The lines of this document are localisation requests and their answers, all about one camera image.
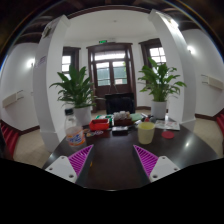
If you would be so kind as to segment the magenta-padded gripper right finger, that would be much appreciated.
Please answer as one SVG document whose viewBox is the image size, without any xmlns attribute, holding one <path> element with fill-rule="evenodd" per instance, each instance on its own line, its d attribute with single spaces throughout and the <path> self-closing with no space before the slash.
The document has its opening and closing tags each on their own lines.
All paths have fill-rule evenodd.
<svg viewBox="0 0 224 224">
<path fill-rule="evenodd" d="M 146 149 L 134 145 L 143 170 L 150 182 L 155 182 L 180 170 L 168 157 L 157 157 Z"/>
</svg>

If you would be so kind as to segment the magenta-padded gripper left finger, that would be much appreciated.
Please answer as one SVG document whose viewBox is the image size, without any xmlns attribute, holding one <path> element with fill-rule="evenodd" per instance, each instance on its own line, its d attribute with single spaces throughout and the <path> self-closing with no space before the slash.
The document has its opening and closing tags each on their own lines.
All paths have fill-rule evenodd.
<svg viewBox="0 0 224 224">
<path fill-rule="evenodd" d="M 71 149 L 67 154 L 63 153 L 45 170 L 81 187 L 85 186 L 88 171 L 94 155 L 94 145 Z"/>
</svg>

